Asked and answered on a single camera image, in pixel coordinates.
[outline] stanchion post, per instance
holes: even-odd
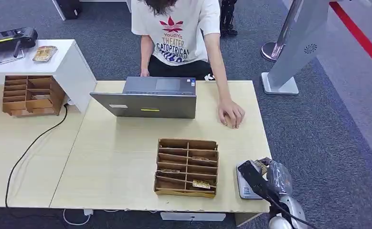
[[[262,46],[261,54],[263,58],[268,61],[276,62],[283,47],[286,43],[287,32],[290,30],[291,25],[294,22],[294,18],[297,15],[298,9],[302,3],[302,0],[293,0],[288,11],[287,18],[284,21],[283,27],[281,28],[280,35],[278,36],[277,42],[267,42]]]

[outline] yellow sticker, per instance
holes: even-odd
[[[159,109],[141,109],[141,111],[159,111]]]
[[[10,38],[5,38],[5,39],[1,39],[0,42],[5,42],[5,41],[10,41],[10,40],[13,40],[14,38],[10,37]]]
[[[202,180],[193,180],[193,187],[201,187],[205,189],[210,189],[210,183],[207,181],[202,181]]]

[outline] robotic arm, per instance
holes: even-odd
[[[284,165],[266,157],[246,161],[238,170],[252,190],[271,204],[270,229],[308,229],[308,226],[316,229],[305,221],[304,210],[291,196],[292,179]]]

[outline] plastic bag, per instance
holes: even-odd
[[[292,177],[281,163],[271,161],[267,170],[267,180],[279,194],[293,194]]]

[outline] graphic print on t-shirt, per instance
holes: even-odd
[[[187,60],[189,50],[184,49],[184,41],[179,31],[183,31],[183,21],[174,22],[169,16],[168,22],[159,21],[165,32],[162,36],[162,43],[156,43],[162,56],[169,62],[181,63]]]

